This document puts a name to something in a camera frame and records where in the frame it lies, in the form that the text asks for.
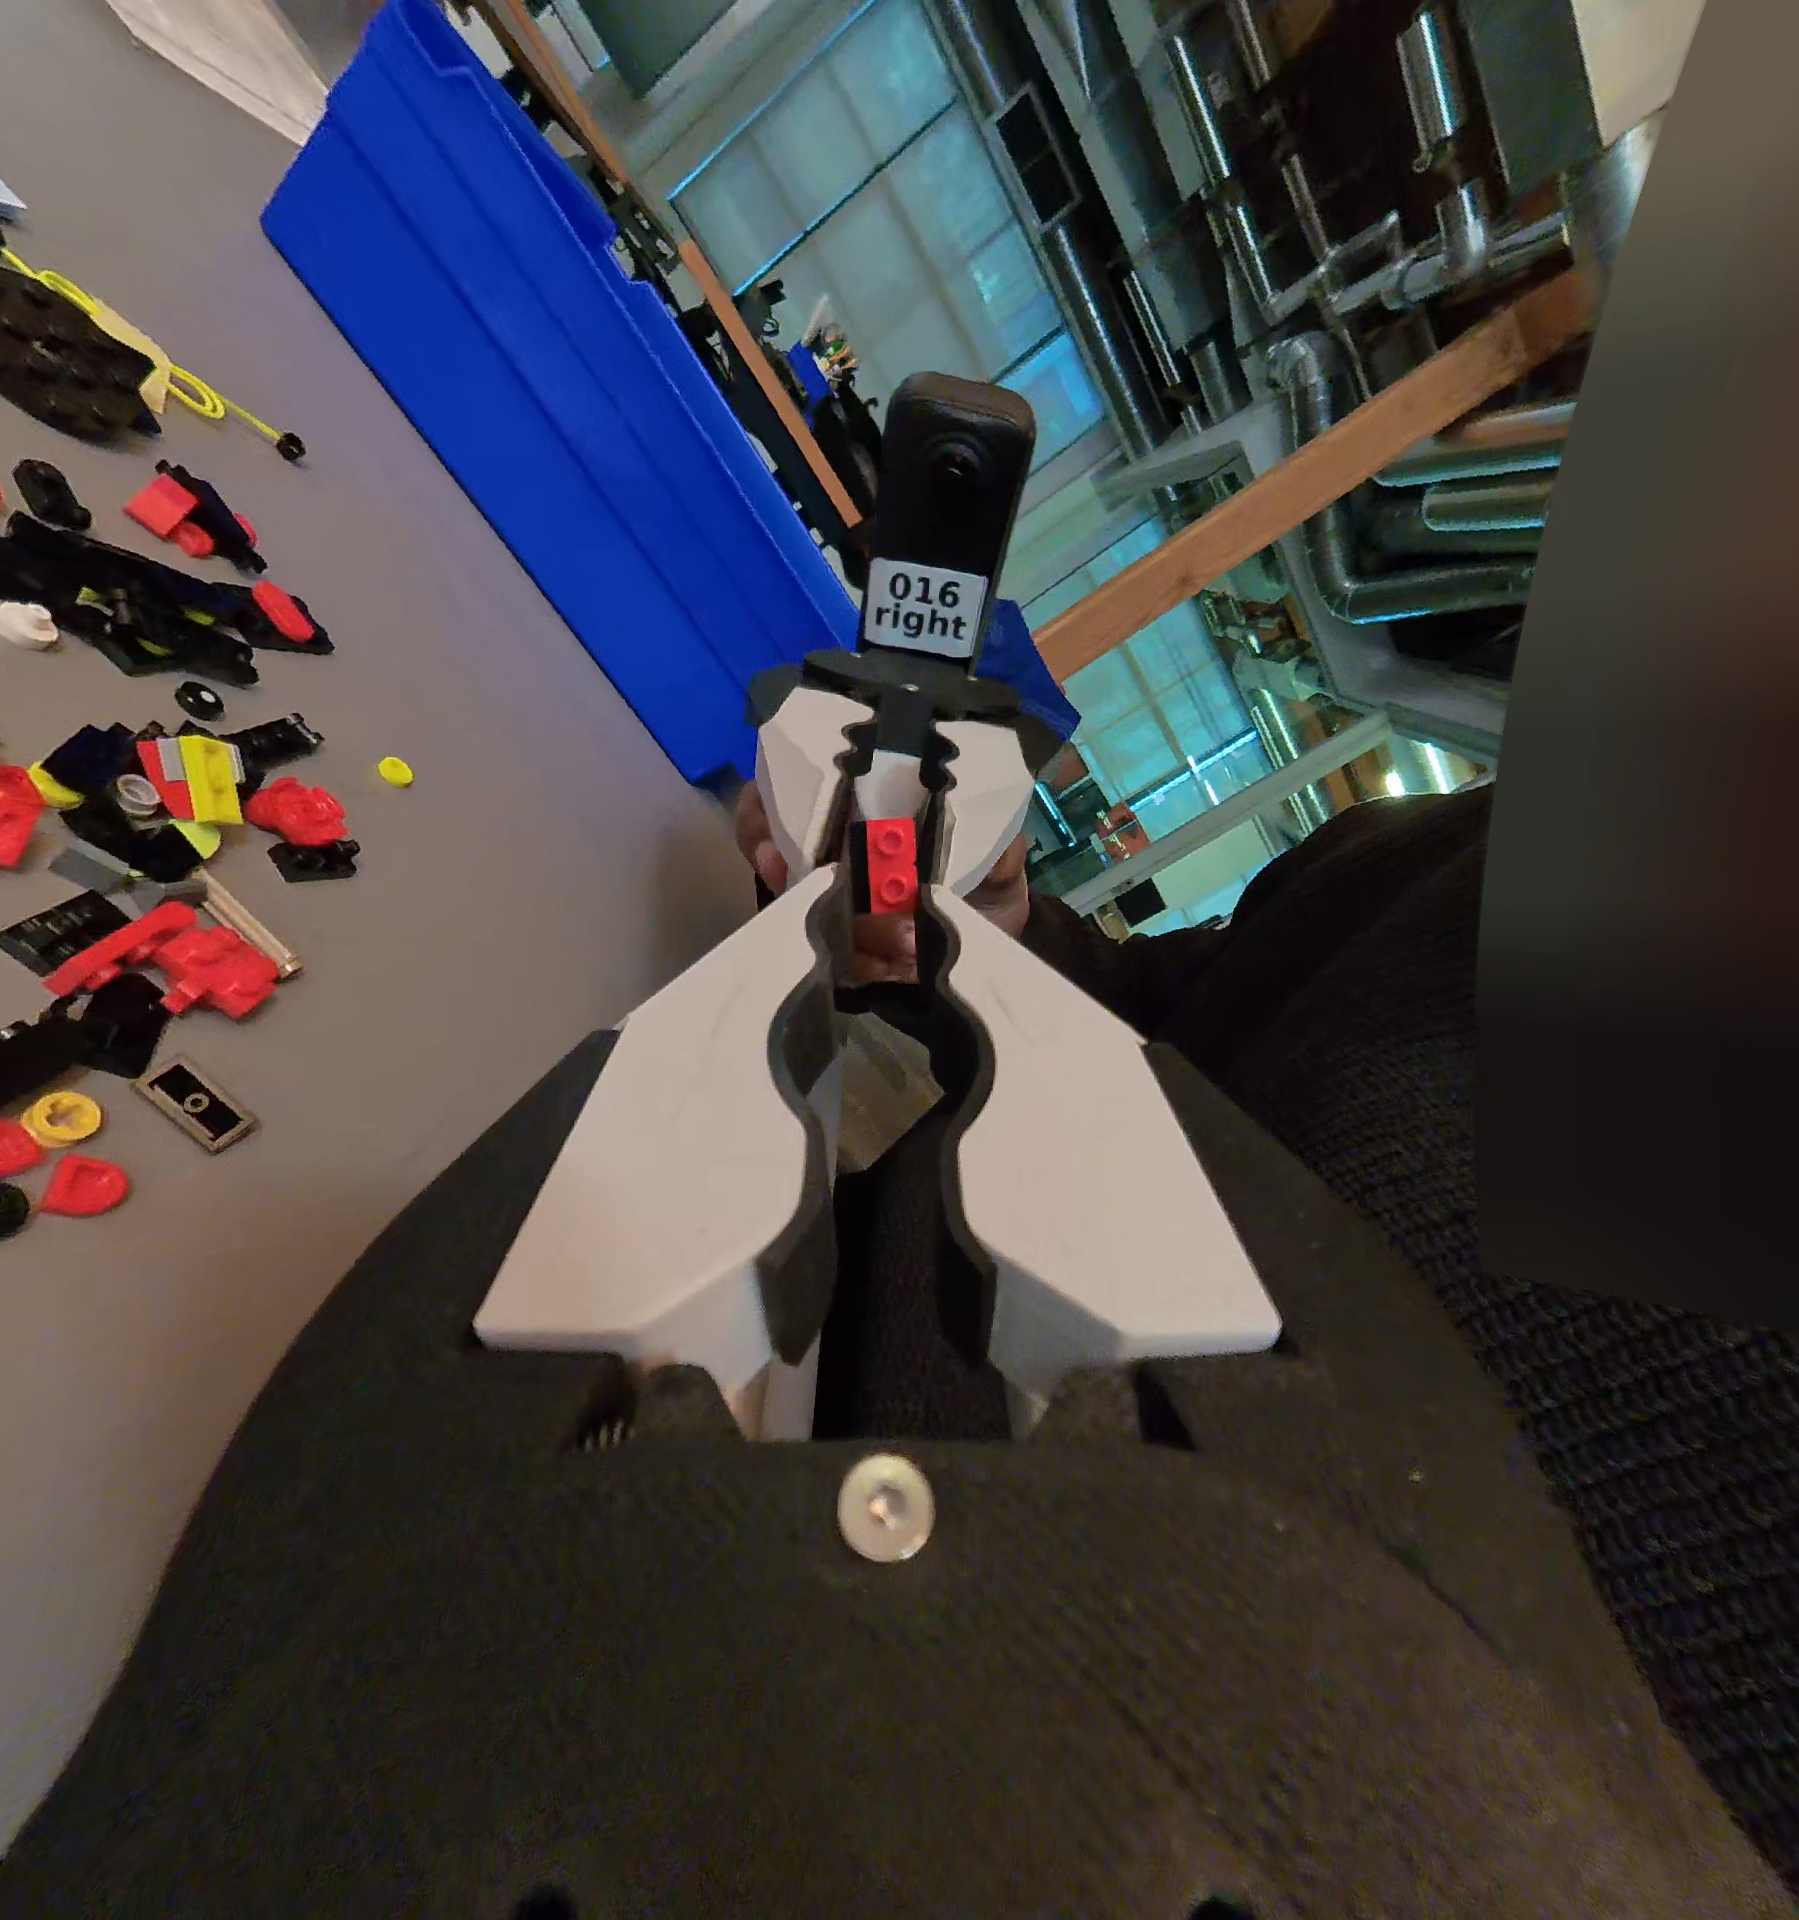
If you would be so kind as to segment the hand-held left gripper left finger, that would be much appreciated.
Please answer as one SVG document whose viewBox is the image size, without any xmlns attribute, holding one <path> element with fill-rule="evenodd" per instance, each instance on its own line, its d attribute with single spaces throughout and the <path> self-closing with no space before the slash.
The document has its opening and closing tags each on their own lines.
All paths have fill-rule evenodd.
<svg viewBox="0 0 1799 1920">
<path fill-rule="evenodd" d="M 816 869 L 602 1034 L 481 1305 L 491 1351 L 706 1370 L 744 1436 L 808 1436 L 837 1280 L 843 873 Z"/>
</svg>

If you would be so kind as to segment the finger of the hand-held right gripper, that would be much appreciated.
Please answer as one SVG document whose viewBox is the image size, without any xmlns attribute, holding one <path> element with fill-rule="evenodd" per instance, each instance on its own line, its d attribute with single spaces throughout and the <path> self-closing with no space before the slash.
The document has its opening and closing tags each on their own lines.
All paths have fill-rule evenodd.
<svg viewBox="0 0 1799 1920">
<path fill-rule="evenodd" d="M 1020 837 L 1035 774 L 1016 725 L 983 719 L 939 721 L 931 770 L 934 855 L 921 861 L 923 876 L 969 898 Z"/>
<path fill-rule="evenodd" d="M 872 707 L 845 693 L 792 689 L 760 725 L 756 783 L 790 884 L 841 857 L 851 787 L 845 762 L 871 723 Z"/>
</svg>

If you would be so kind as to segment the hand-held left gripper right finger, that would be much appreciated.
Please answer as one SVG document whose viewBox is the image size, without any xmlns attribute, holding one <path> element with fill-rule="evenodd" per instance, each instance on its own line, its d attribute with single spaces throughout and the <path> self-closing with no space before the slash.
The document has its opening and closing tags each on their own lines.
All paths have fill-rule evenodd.
<svg viewBox="0 0 1799 1920">
<path fill-rule="evenodd" d="M 1283 1314 L 1148 1043 L 960 896 L 924 903 L 935 993 L 977 1047 L 948 1209 L 1009 1427 L 1078 1370 L 1272 1351 Z"/>
</svg>

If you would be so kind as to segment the red yellow black lego assembly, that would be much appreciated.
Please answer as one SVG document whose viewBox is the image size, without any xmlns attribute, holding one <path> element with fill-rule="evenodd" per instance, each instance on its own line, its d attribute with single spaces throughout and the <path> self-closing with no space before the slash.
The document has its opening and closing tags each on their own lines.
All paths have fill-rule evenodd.
<svg viewBox="0 0 1799 1920">
<path fill-rule="evenodd" d="M 913 985 L 921 905 L 916 825 L 913 818 L 854 820 L 843 865 L 854 908 L 854 980 Z"/>
</svg>

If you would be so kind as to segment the pile of lego pieces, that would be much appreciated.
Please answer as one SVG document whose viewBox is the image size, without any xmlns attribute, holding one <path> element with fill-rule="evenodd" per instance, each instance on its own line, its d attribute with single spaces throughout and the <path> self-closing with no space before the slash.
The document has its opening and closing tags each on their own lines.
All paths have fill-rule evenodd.
<svg viewBox="0 0 1799 1920">
<path fill-rule="evenodd" d="M 251 523 L 190 467 L 159 462 L 126 513 L 178 553 L 233 567 L 202 578 L 96 539 L 59 467 L 22 460 L 12 481 L 0 640 L 31 652 L 80 640 L 130 676 L 174 673 L 181 719 L 85 721 L 31 760 L 8 757 L 0 738 L 0 874 L 56 837 L 48 874 L 73 889 L 0 929 L 0 951 L 48 1000 L 0 1025 L 0 1244 L 38 1212 L 92 1219 L 132 1199 L 126 1166 L 92 1146 L 106 1121 L 87 1088 L 96 1074 L 133 1085 L 208 1152 L 256 1130 L 235 1095 L 163 1054 L 174 1019 L 247 1019 L 303 968 L 213 874 L 221 843 L 261 833 L 292 882 L 352 879 L 360 857 L 346 804 L 293 774 L 323 734 L 302 713 L 225 721 L 225 695 L 258 682 L 258 649 L 333 649 L 305 600 L 269 576 Z"/>
</svg>

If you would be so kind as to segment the black round lego plate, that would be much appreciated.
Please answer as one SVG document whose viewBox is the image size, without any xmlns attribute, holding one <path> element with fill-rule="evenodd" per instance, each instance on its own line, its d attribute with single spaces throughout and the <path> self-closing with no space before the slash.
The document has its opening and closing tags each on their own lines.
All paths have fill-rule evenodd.
<svg viewBox="0 0 1799 1920">
<path fill-rule="evenodd" d="M 92 445 L 159 438 L 143 399 L 153 358 L 38 278 L 0 266 L 0 396 L 29 419 Z"/>
</svg>

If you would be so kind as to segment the wooden beam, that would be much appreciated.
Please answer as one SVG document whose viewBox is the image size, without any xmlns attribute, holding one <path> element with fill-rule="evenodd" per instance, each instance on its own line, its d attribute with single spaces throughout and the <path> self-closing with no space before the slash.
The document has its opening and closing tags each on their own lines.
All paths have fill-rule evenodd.
<svg viewBox="0 0 1799 1920">
<path fill-rule="evenodd" d="M 1033 635 L 1041 659 L 1056 680 L 1070 680 L 1422 445 L 1444 441 L 1461 453 L 1535 445 L 1535 426 L 1512 419 L 1507 407 L 1489 414 L 1487 404 L 1590 337 L 1600 301 L 1600 285 L 1583 268 L 1563 269 L 1519 294 L 1058 612 Z"/>
</svg>

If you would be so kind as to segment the blue plastic bin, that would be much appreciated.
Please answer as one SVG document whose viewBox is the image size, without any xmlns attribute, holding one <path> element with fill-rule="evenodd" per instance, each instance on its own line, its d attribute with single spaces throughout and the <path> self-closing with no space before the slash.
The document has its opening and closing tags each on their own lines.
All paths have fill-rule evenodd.
<svg viewBox="0 0 1799 1920">
<path fill-rule="evenodd" d="M 659 291 L 435 3 L 386 3 L 262 229 L 694 784 L 858 609 Z"/>
</svg>

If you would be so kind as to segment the person's black knit sweater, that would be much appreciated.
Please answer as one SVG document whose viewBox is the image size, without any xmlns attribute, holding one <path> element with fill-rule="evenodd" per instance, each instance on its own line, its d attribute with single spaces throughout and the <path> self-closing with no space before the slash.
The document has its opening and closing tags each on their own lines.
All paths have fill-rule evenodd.
<svg viewBox="0 0 1799 1920">
<path fill-rule="evenodd" d="M 1489 1275 L 1458 1041 L 1200 1068 L 1422 1274 L 1667 1725 L 1799 1898 L 1799 1333 Z"/>
</svg>

